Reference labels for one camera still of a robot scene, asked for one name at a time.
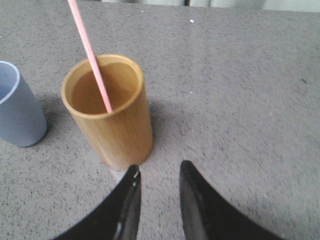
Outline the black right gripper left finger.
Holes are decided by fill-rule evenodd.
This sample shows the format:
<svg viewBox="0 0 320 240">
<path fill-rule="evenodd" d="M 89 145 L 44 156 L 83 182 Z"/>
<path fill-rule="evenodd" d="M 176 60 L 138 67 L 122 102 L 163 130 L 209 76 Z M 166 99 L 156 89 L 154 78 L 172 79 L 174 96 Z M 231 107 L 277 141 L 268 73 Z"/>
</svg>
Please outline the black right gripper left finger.
<svg viewBox="0 0 320 240">
<path fill-rule="evenodd" d="M 56 240 L 135 240 L 141 213 L 141 173 L 131 165 L 113 191 Z"/>
</svg>

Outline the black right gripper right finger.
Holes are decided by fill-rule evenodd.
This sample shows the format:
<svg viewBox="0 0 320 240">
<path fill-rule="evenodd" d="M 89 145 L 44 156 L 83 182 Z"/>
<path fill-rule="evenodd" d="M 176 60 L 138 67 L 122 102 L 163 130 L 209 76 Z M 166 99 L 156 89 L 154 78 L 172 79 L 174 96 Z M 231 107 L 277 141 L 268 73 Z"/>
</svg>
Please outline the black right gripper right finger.
<svg viewBox="0 0 320 240">
<path fill-rule="evenodd" d="M 187 240 L 281 240 L 228 203 L 189 160 L 179 171 L 180 211 Z"/>
</svg>

